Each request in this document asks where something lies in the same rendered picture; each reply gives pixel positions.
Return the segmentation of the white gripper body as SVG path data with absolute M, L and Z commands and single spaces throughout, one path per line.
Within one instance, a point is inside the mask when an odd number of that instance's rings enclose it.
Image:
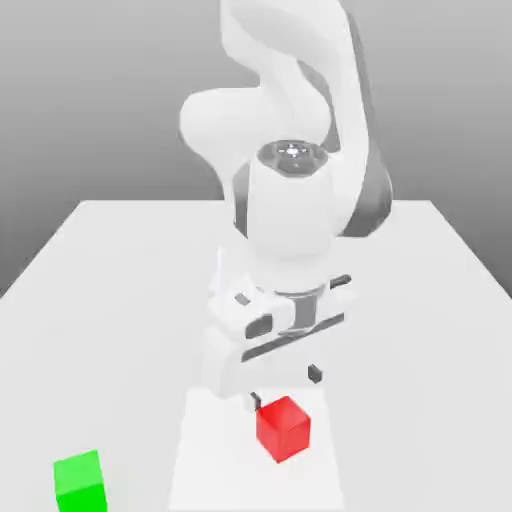
M 235 341 L 216 325 L 206 329 L 202 347 L 202 377 L 206 387 L 219 398 L 274 387 L 307 386 L 307 368 L 315 364 L 323 371 L 333 361 L 336 346 L 343 340 L 340 313 L 320 322 L 302 335 L 278 336 L 255 344 Z

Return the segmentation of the small red cube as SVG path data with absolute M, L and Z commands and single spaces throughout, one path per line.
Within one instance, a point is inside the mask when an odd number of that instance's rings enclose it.
M 310 446 L 311 418 L 289 396 L 256 411 L 256 438 L 276 463 Z

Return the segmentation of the small green cube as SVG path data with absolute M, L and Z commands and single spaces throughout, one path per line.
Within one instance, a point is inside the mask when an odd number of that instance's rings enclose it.
M 108 512 L 97 450 L 55 461 L 53 476 L 58 512 Z

